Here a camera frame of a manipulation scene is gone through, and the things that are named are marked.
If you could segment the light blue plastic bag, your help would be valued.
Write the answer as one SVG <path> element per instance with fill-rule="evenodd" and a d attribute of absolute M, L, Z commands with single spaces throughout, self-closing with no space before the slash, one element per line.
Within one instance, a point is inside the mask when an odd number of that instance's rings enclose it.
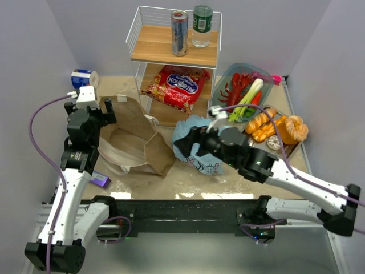
<path fill-rule="evenodd" d="M 179 140 L 187 136 L 191 127 L 208 126 L 210 122 L 211 122 L 210 119 L 206 119 L 197 115 L 191 115 L 185 121 L 178 121 L 172 135 L 172 143 L 174 143 L 174 141 L 176 140 Z M 199 148 L 200 145 L 198 143 L 195 143 L 192 147 L 190 156 L 187 158 L 173 144 L 173 152 L 175 154 L 175 157 L 181 160 L 182 162 L 186 163 L 189 166 L 194 167 L 202 174 L 206 175 L 223 174 L 224 169 L 222 166 L 223 165 L 222 161 L 211 154 L 206 154 L 204 156 L 197 156 L 196 154 Z"/>

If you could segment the brown paper grocery bag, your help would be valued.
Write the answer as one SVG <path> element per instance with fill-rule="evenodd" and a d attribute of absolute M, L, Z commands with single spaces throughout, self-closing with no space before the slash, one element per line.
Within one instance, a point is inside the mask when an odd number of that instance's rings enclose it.
<path fill-rule="evenodd" d="M 102 110 L 106 99 L 111 100 L 116 117 L 115 124 L 100 131 L 98 151 L 107 167 L 118 175 L 131 171 L 166 175 L 175 162 L 174 152 L 137 100 L 104 96 L 100 98 Z"/>

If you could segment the red candy bag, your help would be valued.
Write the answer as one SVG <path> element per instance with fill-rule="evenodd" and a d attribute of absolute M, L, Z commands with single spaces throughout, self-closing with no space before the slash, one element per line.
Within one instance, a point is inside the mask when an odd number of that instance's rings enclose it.
<path fill-rule="evenodd" d="M 165 65 L 141 93 L 190 115 L 209 79 L 204 68 Z"/>

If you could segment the red blue drink can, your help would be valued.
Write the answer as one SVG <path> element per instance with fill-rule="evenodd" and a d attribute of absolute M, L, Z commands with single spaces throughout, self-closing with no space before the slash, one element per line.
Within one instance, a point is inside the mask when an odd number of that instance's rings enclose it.
<path fill-rule="evenodd" d="M 172 52 L 181 57 L 188 51 L 188 13 L 175 10 L 171 13 Z"/>

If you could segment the green label water bottle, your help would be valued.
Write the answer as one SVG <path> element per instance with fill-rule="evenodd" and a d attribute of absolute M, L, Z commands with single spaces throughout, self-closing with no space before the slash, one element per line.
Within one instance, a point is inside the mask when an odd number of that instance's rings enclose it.
<path fill-rule="evenodd" d="M 197 5 L 193 10 L 192 43 L 197 48 L 206 47 L 211 38 L 213 10 L 207 5 Z"/>

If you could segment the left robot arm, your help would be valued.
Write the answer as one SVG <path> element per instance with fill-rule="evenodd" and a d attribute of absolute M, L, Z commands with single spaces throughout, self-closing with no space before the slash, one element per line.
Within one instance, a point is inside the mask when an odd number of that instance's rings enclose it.
<path fill-rule="evenodd" d="M 114 198 L 97 196 L 83 217 L 76 220 L 99 157 L 100 131 L 116 123 L 111 100 L 107 98 L 103 103 L 105 112 L 99 105 L 86 108 L 72 102 L 64 105 L 68 136 L 60 165 L 51 163 L 59 174 L 57 192 L 41 233 L 25 248 L 26 257 L 40 271 L 78 273 L 84 263 L 87 243 L 104 221 L 117 214 Z"/>

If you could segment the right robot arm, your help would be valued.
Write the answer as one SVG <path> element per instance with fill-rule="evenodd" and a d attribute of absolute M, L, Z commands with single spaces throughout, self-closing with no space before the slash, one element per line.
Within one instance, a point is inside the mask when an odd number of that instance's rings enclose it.
<path fill-rule="evenodd" d="M 265 214 L 274 220 L 310 221 L 344 237 L 351 237 L 355 232 L 361 193 L 356 184 L 341 186 L 295 169 L 276 155 L 250 146 L 247 136 L 234 127 L 222 131 L 192 127 L 187 136 L 173 144 L 185 157 L 198 144 L 198 156 L 211 154 L 247 180 L 283 188 L 301 197 L 296 202 L 270 198 Z"/>

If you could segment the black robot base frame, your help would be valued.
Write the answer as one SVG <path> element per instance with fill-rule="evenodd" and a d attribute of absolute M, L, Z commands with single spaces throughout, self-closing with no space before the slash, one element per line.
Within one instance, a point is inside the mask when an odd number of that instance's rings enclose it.
<path fill-rule="evenodd" d="M 267 214 L 270 197 L 258 199 L 213 200 L 119 200 L 95 196 L 82 200 L 82 205 L 106 202 L 110 216 L 97 236 L 111 240 L 117 236 L 138 237 L 142 233 L 191 234 L 252 234 L 266 241 L 275 238 L 275 227 L 285 225 L 285 219 L 273 219 Z"/>

